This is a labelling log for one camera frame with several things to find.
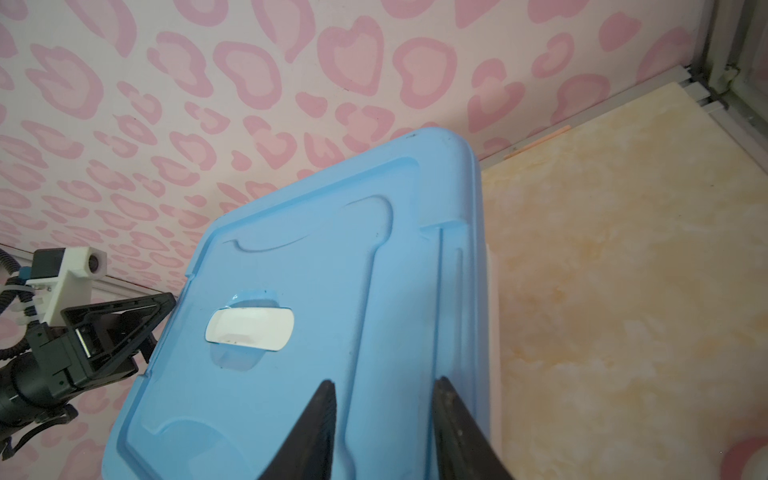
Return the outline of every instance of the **blue storage bin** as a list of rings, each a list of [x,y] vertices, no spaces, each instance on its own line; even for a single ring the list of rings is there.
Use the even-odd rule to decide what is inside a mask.
[[[436,378],[488,436],[485,268],[478,165],[440,128],[219,218],[114,424],[104,478],[258,478],[324,379],[333,478],[437,478]],[[240,306],[291,309],[287,344],[206,341],[212,315]]]

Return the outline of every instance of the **robotic arm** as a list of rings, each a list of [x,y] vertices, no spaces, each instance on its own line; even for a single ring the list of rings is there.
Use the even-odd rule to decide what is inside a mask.
[[[93,280],[106,274],[107,254],[90,247],[37,250],[31,269],[0,250],[10,277],[0,313],[18,297],[28,321],[24,338],[0,359],[0,451],[11,458],[26,442],[78,415],[81,393],[134,375],[133,356],[149,361],[152,330],[176,305],[170,293],[89,304]],[[36,426],[16,445],[11,435]]]

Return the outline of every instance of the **pink patterned wall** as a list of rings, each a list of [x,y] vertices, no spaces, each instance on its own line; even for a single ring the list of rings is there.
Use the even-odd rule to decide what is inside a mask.
[[[425,125],[486,157],[685,64],[703,4],[0,0],[0,244],[92,245],[178,293],[221,214]],[[65,466],[103,448],[81,423],[49,478],[99,476]]]

